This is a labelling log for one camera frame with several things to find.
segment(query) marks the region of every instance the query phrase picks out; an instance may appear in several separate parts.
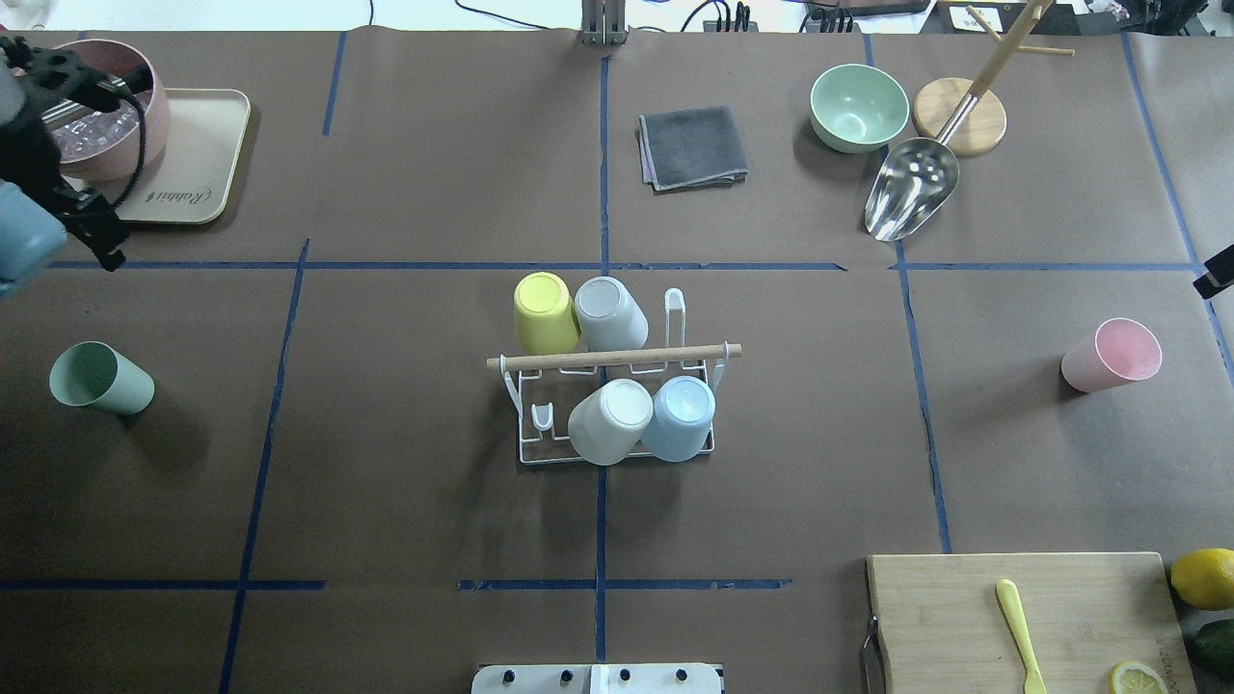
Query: power strip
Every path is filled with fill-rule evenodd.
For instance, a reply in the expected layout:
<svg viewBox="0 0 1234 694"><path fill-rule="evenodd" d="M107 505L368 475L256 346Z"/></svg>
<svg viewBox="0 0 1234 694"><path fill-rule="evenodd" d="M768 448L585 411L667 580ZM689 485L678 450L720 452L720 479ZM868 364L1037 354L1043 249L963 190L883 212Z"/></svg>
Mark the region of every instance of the power strip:
<svg viewBox="0 0 1234 694"><path fill-rule="evenodd" d="M702 31L703 31L703 33L717 33L716 32L716 25L718 25L718 23L719 22L717 22L714 20L707 20L707 21L702 22ZM758 33L759 32L759 22L750 22L749 31L750 31L750 33ZM737 32L735 31L721 31L718 33L737 33Z"/></svg>

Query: cup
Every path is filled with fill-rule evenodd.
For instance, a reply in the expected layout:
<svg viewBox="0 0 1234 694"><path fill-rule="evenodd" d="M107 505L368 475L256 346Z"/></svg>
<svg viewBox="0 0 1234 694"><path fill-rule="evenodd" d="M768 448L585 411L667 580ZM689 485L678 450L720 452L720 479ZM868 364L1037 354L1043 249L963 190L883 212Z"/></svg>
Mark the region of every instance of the cup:
<svg viewBox="0 0 1234 694"><path fill-rule="evenodd" d="M1062 357L1062 378L1083 393L1145 380L1160 368L1161 345L1130 319L1109 319Z"/></svg>
<svg viewBox="0 0 1234 694"><path fill-rule="evenodd" d="M136 415L154 398L154 379L102 342L69 347L52 364L52 395L70 408Z"/></svg>
<svg viewBox="0 0 1234 694"><path fill-rule="evenodd" d="M711 388L692 375L679 375L661 385L652 403L652 421L643 431L647 451L670 463L697 456L716 414Z"/></svg>
<svg viewBox="0 0 1234 694"><path fill-rule="evenodd" d="M610 380L570 412L574 449L597 466L619 463L652 421L652 396L628 378Z"/></svg>
<svg viewBox="0 0 1234 694"><path fill-rule="evenodd" d="M579 343L579 324L565 282L532 273L515 288L515 332L528 354L564 354Z"/></svg>
<svg viewBox="0 0 1234 694"><path fill-rule="evenodd" d="M642 349L647 345L647 316L626 285L611 277L582 283L574 295L574 314L592 352Z"/></svg>

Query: tray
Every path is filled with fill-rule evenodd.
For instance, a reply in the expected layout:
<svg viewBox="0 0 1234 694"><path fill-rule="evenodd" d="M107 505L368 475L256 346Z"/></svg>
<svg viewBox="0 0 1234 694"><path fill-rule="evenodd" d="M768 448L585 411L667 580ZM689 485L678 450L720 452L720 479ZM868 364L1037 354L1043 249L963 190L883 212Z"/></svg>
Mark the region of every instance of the tray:
<svg viewBox="0 0 1234 694"><path fill-rule="evenodd" d="M201 225L223 212L252 104L234 89L168 89L172 127L163 156L142 172L137 188L116 210L130 222ZM114 200L128 183L85 183Z"/></svg>

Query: wooden coaster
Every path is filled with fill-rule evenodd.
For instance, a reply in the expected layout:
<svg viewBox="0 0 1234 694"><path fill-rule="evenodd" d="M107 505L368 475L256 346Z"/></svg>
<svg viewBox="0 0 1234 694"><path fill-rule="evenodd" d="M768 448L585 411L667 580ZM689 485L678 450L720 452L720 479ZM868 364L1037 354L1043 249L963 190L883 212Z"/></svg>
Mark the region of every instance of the wooden coaster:
<svg viewBox="0 0 1234 694"><path fill-rule="evenodd" d="M917 133L923 137L938 135L971 84L971 79L945 77L923 86L913 99L913 125L917 126ZM993 149L1006 132L1007 111L1003 110L1002 101L992 91L987 91L948 147L958 157L976 157Z"/></svg>

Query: lemon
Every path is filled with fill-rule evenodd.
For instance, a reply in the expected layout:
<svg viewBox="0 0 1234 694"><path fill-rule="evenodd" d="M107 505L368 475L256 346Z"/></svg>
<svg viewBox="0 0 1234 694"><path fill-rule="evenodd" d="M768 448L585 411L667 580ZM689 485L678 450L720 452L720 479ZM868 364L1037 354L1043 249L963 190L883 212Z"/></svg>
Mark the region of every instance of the lemon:
<svg viewBox="0 0 1234 694"><path fill-rule="evenodd" d="M1199 550L1180 557L1170 567L1170 584L1192 608L1234 608L1234 551Z"/></svg>
<svg viewBox="0 0 1234 694"><path fill-rule="evenodd" d="M1169 694L1155 669L1139 661L1127 661L1109 671L1111 694Z"/></svg>

